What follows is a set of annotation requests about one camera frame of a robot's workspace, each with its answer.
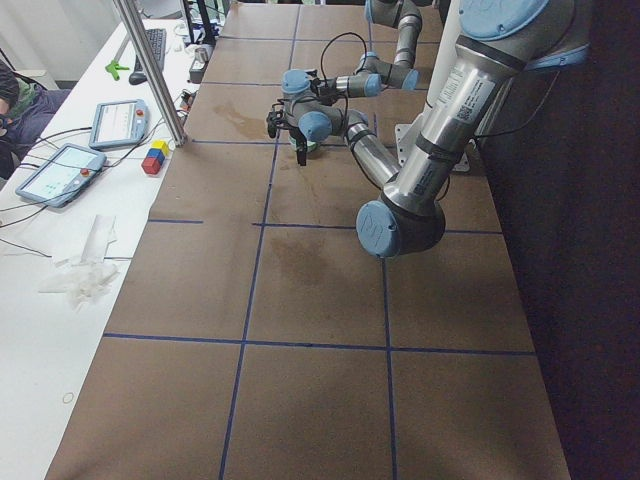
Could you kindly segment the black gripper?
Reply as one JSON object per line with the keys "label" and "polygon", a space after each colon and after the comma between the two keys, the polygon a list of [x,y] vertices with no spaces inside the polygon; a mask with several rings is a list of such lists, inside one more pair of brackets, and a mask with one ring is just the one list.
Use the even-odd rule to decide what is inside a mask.
{"label": "black gripper", "polygon": [[294,126],[286,117],[286,111],[282,103],[274,103],[266,117],[267,132],[270,138],[275,138],[280,130],[289,132],[290,136],[295,137],[296,143],[296,161],[299,166],[307,164],[308,144],[301,130]]}
{"label": "black gripper", "polygon": [[338,90],[335,78],[320,78],[317,70],[306,70],[310,89],[318,100],[337,100]]}

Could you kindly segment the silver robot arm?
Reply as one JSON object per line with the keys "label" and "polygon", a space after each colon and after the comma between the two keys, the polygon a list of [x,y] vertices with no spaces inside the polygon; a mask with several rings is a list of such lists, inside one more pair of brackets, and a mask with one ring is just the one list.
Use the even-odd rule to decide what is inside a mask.
{"label": "silver robot arm", "polygon": [[385,59],[365,46],[349,75],[330,77],[322,67],[305,70],[303,78],[310,82],[311,91],[326,105],[340,97],[375,97],[386,88],[411,91],[418,84],[420,73],[414,65],[423,26],[419,7],[412,1],[367,1],[365,18],[371,25],[397,31],[394,56]]}
{"label": "silver robot arm", "polygon": [[362,247],[379,258],[422,252],[445,229],[437,196],[466,145],[512,77],[582,62],[588,51],[593,5],[589,1],[462,1],[447,12],[455,31],[455,59],[446,81],[432,85],[423,112],[396,153],[389,152],[359,111],[338,101],[377,96],[384,87],[413,89],[422,29],[413,1],[369,1],[365,15],[399,33],[392,62],[365,52],[348,76],[292,69],[283,75],[280,99],[266,123],[270,136],[286,131],[304,164],[309,144],[341,137],[366,177],[380,189],[356,219]]}

